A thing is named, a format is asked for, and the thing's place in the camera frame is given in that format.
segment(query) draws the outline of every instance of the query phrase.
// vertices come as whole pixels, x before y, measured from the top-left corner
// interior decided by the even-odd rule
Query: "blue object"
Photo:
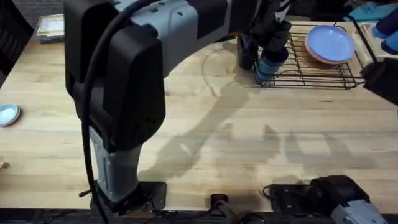
[[[367,2],[363,6],[357,7],[350,15],[355,18],[357,22],[378,22],[385,18],[394,9],[398,7],[398,3],[377,5],[375,2]],[[351,22],[351,19],[344,18],[346,22]]]
[[[398,55],[398,30],[381,43],[381,48],[392,55]]]
[[[336,26],[314,27],[307,35],[307,44],[318,56],[332,62],[343,62],[355,53],[354,40]]]
[[[380,20],[373,28],[374,36],[386,39],[398,30],[398,8],[392,11],[387,17]]]
[[[386,34],[382,34],[382,33],[379,31],[379,29],[377,28],[377,26],[374,26],[374,27],[372,28],[372,34],[373,34],[373,36],[378,37],[378,38],[381,38],[381,39],[385,39],[385,38],[388,37]]]
[[[263,52],[257,63],[256,83],[265,85],[288,57],[289,51],[286,47],[283,47],[279,52]]]

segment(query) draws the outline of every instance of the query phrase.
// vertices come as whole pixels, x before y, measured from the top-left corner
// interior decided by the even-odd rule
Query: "wire rack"
[[[293,27],[304,26],[305,30],[310,30],[316,25],[293,25]],[[307,88],[340,88],[349,90],[364,83],[360,74],[354,74],[353,65],[359,65],[360,70],[363,63],[355,51],[353,58],[340,65],[327,65],[315,60],[305,48],[305,38],[308,32],[291,32],[286,47],[289,57],[284,65],[275,74],[263,75],[271,77],[267,82],[262,82],[261,87],[307,87]],[[258,58],[254,65],[257,70]]]

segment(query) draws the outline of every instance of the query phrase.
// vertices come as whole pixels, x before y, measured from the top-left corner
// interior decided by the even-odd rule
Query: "blue plate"
[[[354,56],[354,40],[341,28],[320,25],[307,35],[308,46],[320,57],[333,62],[343,62]]]

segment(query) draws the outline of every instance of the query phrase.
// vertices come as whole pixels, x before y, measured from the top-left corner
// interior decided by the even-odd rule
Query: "black mount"
[[[319,177],[310,185],[272,184],[268,197],[273,211],[295,216],[329,217],[337,206],[347,207],[350,201],[370,203],[369,195],[345,175]]]
[[[107,199],[104,192],[98,187],[99,199],[104,208],[108,207],[112,213],[125,215],[133,210],[162,210],[166,204],[166,183],[165,182],[139,182],[137,188],[124,200],[114,203]],[[91,199],[90,208],[96,208]]]

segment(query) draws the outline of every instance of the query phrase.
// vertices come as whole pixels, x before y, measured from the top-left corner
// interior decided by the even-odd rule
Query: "small blue dish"
[[[320,25],[307,35],[308,46],[321,58],[343,62],[354,56],[354,40],[336,26]]]
[[[19,107],[12,103],[0,105],[0,127],[9,126],[20,115],[21,110]]]

